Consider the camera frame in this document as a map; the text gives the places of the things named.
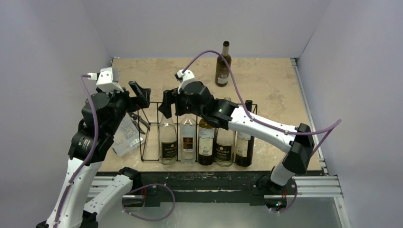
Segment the wall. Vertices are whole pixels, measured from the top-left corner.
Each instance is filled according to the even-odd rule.
[[[299,61],[353,227],[403,223],[403,1],[332,0]]]
[[[83,0],[108,53],[193,57],[230,41],[236,57],[298,57],[330,0]]]
[[[35,227],[56,203],[82,118],[78,77],[109,56],[78,0],[1,1],[0,30],[1,227]]]

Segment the bottle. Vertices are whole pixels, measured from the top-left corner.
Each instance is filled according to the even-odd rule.
[[[210,126],[204,119],[199,122],[199,152],[197,160],[200,165],[213,164],[213,141],[215,129]]]
[[[196,125],[196,121],[190,114],[186,114],[181,122],[181,161],[183,164],[194,164],[196,160]]]
[[[174,164],[178,156],[176,128],[171,117],[162,117],[158,128],[158,148],[163,165]]]
[[[231,98],[225,97],[224,99],[231,101]],[[214,144],[215,162],[219,166],[231,166],[234,161],[234,141],[235,132],[225,130],[223,128],[217,129],[217,136]]]
[[[230,43],[228,41],[224,41],[222,47],[222,56],[224,56],[225,60],[228,62],[228,65],[231,67],[231,56],[228,54],[228,49],[230,47]],[[215,69],[215,84],[219,87],[224,87],[228,83],[230,75],[230,70],[227,65],[225,65],[224,60],[221,57],[217,57],[217,66]]]
[[[246,100],[245,105],[248,111],[252,111],[252,101]],[[235,162],[239,166],[250,166],[252,164],[253,146],[255,137],[238,132],[237,147],[235,149]]]

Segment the black metal rack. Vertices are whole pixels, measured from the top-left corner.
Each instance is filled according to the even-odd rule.
[[[150,127],[151,126],[157,126],[157,130],[159,129],[159,122],[160,122],[160,114],[159,114],[159,111],[158,111],[158,106],[162,103],[162,102],[156,102],[156,101],[151,101],[150,102],[151,104],[150,104],[150,107],[149,108],[152,108],[151,106],[152,106],[152,104],[155,104],[155,109],[156,109],[156,111],[157,111],[157,122],[150,122],[149,120],[148,120],[148,117],[147,117],[147,115],[145,114],[145,112],[144,112],[144,110],[142,109],[142,112],[143,112],[143,114],[144,114],[144,117],[145,117],[145,119],[146,119],[146,121],[148,122],[148,124],[150,125]],[[257,104],[252,104],[252,110],[253,110],[253,113],[254,114],[258,114],[258,105]],[[198,119],[199,119],[199,117],[198,116],[196,116],[196,124],[197,124],[197,126],[196,126],[196,147],[197,147],[197,140],[198,140],[198,134],[199,134],[199,131],[198,131],[198,127],[199,127],[199,121],[198,121]],[[140,126],[140,118],[138,118],[137,119],[137,121],[138,121],[138,125]],[[175,123],[175,125],[176,125],[176,141],[177,142],[179,142],[179,135],[178,135],[178,132],[179,132],[179,117],[178,116],[176,116],[176,123]],[[154,162],[157,162],[157,161],[159,161],[159,156],[158,156],[158,159],[144,159],[144,155],[145,155],[145,152],[146,152],[146,149],[147,149],[147,142],[148,142],[148,135],[149,135],[149,132],[150,132],[150,130],[147,128],[147,130],[146,130],[146,132],[145,132],[145,142],[144,142],[144,145],[141,145],[140,144],[140,158],[141,158],[141,161],[143,162],[143,161],[146,161],[146,162],[152,162],[152,161],[154,161]],[[177,151],[177,153],[176,153],[176,161],[177,162],[180,162],[181,160],[179,160],[179,147],[178,147],[178,151]]]

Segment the table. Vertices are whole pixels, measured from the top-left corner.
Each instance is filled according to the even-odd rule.
[[[126,87],[131,95],[134,93],[128,82],[136,81],[143,88],[151,88],[151,101],[161,101],[164,90],[178,87],[179,82],[174,74],[184,68],[190,60],[191,58],[115,58],[112,67],[118,69],[119,84]],[[230,97],[233,102],[239,103],[232,80],[229,80],[225,87],[215,85],[215,63],[216,58],[199,58],[190,70],[197,80],[209,88],[214,97]],[[243,100],[250,99],[258,104],[258,115],[282,124],[309,125],[290,59],[233,58],[231,69]],[[155,106],[150,106],[144,111],[150,121],[156,122]],[[157,127],[153,126],[145,158],[158,159],[156,142]],[[253,161],[249,167],[240,167],[236,164],[220,167],[215,163],[210,166],[201,166],[198,163],[183,165],[180,162],[165,166],[157,161],[141,161],[138,151],[119,157],[110,149],[99,171],[118,171],[125,166],[138,171],[260,171],[271,170],[284,155],[276,147],[259,139],[255,139]],[[312,157],[308,170],[321,170],[316,154]]]

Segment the black pliers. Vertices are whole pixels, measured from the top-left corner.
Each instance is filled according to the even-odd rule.
[[[150,130],[150,125],[147,121],[145,121],[141,116],[130,112],[129,116],[132,118],[132,123],[134,124],[134,126],[136,127],[136,129],[141,133],[141,134],[145,134],[145,132],[141,129],[141,127],[138,124],[138,121],[140,121],[140,123],[142,123],[148,130]]]

